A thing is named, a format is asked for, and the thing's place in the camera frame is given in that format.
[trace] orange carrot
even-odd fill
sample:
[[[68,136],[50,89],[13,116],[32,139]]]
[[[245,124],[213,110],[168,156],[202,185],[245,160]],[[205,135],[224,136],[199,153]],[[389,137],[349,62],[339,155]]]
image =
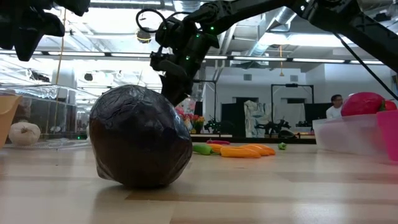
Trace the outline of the orange carrot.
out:
[[[222,147],[222,157],[235,157],[235,158],[260,158],[261,155],[251,149],[245,147]]]
[[[270,156],[274,156],[275,155],[275,150],[273,150],[273,148],[271,148],[269,146],[265,146],[265,145],[262,145],[262,144],[250,144],[250,145],[258,146],[258,147],[261,147],[262,149],[267,150]]]
[[[241,147],[245,147],[248,149],[251,149],[253,151],[258,152],[261,156],[269,156],[271,153],[269,152],[269,150],[267,149],[263,149],[260,146],[254,146],[254,145],[246,145],[246,146],[241,146]]]
[[[220,145],[220,144],[207,144],[207,145],[210,146],[210,147],[211,147],[211,150],[212,150],[213,152],[215,152],[215,153],[220,153],[221,148],[222,148],[222,147],[225,147],[225,146]]]

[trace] pink fruit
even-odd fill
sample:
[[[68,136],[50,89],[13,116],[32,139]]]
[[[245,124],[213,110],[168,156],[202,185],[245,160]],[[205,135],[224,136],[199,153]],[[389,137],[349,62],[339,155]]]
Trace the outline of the pink fruit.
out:
[[[384,110],[384,100],[377,93],[355,93],[344,102],[341,115],[376,114],[378,111]]]

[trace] window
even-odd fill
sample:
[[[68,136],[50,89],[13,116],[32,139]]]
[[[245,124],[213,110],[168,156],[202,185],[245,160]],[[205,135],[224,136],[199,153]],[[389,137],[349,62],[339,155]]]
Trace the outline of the window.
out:
[[[232,97],[233,103],[245,103],[247,101],[258,103],[259,98],[258,97]]]

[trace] toy vegetable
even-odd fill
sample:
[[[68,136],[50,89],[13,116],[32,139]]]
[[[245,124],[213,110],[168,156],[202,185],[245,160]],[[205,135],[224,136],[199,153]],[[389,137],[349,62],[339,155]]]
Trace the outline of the toy vegetable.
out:
[[[286,146],[287,145],[285,143],[283,143],[283,142],[278,144],[279,150],[286,150]]]
[[[207,144],[208,146],[211,147],[211,150],[215,153],[220,153],[221,148],[224,147],[223,145],[220,144]]]
[[[265,145],[262,145],[262,144],[250,144],[250,146],[261,147],[262,149],[267,150],[270,156],[274,156],[275,155],[275,150],[273,150],[273,148],[271,148],[269,146],[265,146]]]
[[[253,151],[258,152],[261,156],[269,156],[270,152],[267,149],[264,149],[262,147],[259,146],[255,146],[255,145],[246,145],[246,146],[241,146],[247,149],[251,149]]]
[[[260,158],[261,155],[251,149],[245,147],[222,147],[222,157],[234,157],[234,158]]]
[[[230,144],[229,141],[207,140],[207,144]]]
[[[193,151],[201,155],[209,156],[211,154],[211,146],[206,144],[193,146]]]

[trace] man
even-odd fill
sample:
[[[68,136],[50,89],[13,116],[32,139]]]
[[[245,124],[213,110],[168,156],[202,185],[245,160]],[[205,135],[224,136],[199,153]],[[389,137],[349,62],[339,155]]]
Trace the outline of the man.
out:
[[[343,105],[343,97],[337,94],[331,97],[331,103],[333,106],[326,110],[326,118],[340,118],[341,117],[341,106]]]

